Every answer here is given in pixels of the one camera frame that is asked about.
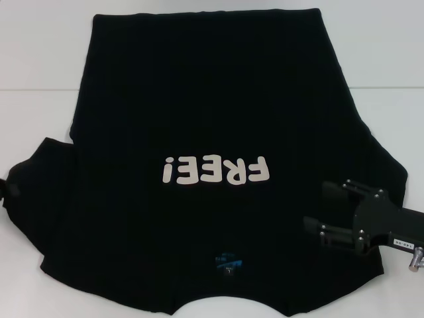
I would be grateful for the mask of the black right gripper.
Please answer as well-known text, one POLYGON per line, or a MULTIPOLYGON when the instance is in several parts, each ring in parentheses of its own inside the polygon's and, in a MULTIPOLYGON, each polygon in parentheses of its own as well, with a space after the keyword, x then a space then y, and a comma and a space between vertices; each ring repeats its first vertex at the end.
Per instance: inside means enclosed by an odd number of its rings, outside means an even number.
POLYGON ((377 246, 414 253, 423 248, 423 213, 398 207, 378 187, 350 179, 341 184, 323 182, 326 202, 358 203, 353 228, 336 227, 311 217, 303 218, 306 233, 319 237, 322 246, 354 250, 366 254, 377 246))

